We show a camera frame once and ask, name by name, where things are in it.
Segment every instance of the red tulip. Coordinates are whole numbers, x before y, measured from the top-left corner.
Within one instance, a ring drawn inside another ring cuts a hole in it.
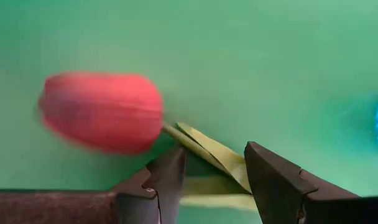
[[[39,108],[46,127],[102,151],[146,151],[162,128],[162,99],[137,74],[67,72],[46,79]]]

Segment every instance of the green leaf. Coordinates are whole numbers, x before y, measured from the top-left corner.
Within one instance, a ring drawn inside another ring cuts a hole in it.
[[[252,195],[222,175],[190,177],[183,181],[181,205],[257,210]]]
[[[201,147],[197,142],[190,139],[188,136],[184,135],[182,132],[174,128],[173,126],[169,125],[168,123],[163,124],[163,129],[166,133],[171,135],[175,140],[179,141],[181,144],[183,144],[188,149],[192,150],[194,153],[198,154],[200,157],[205,159],[210,164],[214,165],[218,169],[224,171],[228,175],[229,172],[222,166],[221,163],[216,160],[213,155],[211,155],[206,149]]]
[[[218,164],[221,164],[223,169],[228,172],[228,175],[233,177],[238,184],[251,193],[247,177],[246,161],[242,156],[185,123],[177,124],[182,131],[193,138],[203,149],[209,152],[213,158],[218,161]]]

